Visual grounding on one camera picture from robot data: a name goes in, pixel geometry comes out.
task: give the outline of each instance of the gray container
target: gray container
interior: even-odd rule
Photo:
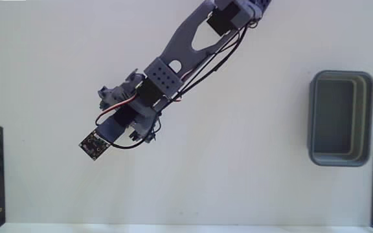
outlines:
[[[373,79],[323,71],[310,90],[309,154],[319,166],[358,167],[370,157]]]

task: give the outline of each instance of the gray robot arm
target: gray robot arm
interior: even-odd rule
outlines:
[[[122,85],[99,90],[100,108],[104,113],[115,113],[97,124],[80,147],[97,160],[110,146],[132,149],[154,139],[154,127],[162,110],[182,95],[180,90],[185,88],[188,79],[239,35],[241,29],[258,23],[270,2],[205,0],[176,30],[163,53],[144,70],[144,74],[135,70]],[[205,20],[220,39],[207,48],[194,50],[192,41]],[[171,68],[173,62],[181,65],[179,70]],[[134,129],[131,139],[138,143],[128,147],[114,144],[129,127]]]

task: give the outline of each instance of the white backdrop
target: white backdrop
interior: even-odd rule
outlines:
[[[373,75],[373,1],[275,0],[156,142],[96,162],[78,147],[96,91],[143,70],[200,2],[0,2],[8,222],[369,224],[372,163],[318,167],[306,141],[317,72]]]

